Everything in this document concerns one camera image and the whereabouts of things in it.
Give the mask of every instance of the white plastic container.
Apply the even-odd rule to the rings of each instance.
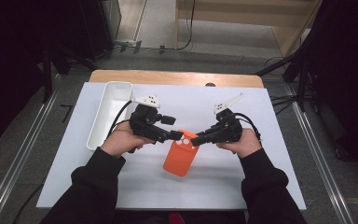
[[[88,149],[95,150],[103,144],[118,112],[131,97],[132,85],[130,82],[111,81],[106,83],[97,116],[89,133]],[[117,123],[127,119],[127,109],[121,113]]]

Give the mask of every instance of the white plastic bracket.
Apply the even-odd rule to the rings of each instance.
[[[133,98],[132,101],[134,103],[138,103],[140,105],[148,105],[155,108],[159,108],[159,101],[156,95],[149,95],[146,97],[137,97]]]
[[[235,97],[233,97],[233,98],[231,98],[231,99],[229,99],[229,100],[227,100],[227,101],[225,101],[225,102],[223,102],[223,103],[221,103],[221,104],[219,104],[219,105],[215,105],[213,112],[214,112],[215,114],[218,114],[218,113],[222,112],[223,110],[229,108],[231,105],[233,105],[234,103],[236,103],[237,101],[239,101],[240,98],[242,98],[244,95],[245,95],[245,94],[241,92],[240,95],[235,96]]]

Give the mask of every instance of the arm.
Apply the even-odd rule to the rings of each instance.
[[[89,162],[72,172],[72,186],[54,204],[41,223],[111,223],[117,203],[117,176],[121,155],[151,143],[133,135],[128,122],[119,124]]]
[[[245,173],[241,191],[249,211],[249,224],[306,223],[286,186],[286,174],[273,166],[255,133],[243,129],[240,141],[218,147],[237,153]]]

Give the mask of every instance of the black sleeve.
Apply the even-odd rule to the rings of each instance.
[[[72,172],[72,186],[41,223],[112,223],[117,176],[125,163],[97,148],[86,166]]]
[[[286,188],[286,174],[273,166],[263,148],[240,161],[245,172],[241,190],[249,224],[307,223]]]

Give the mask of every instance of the orange object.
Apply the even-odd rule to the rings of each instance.
[[[196,134],[186,130],[179,130],[179,132],[183,133],[182,139],[172,142],[163,168],[167,172],[183,177],[187,174],[199,147],[193,147],[190,141],[190,139],[197,137]]]

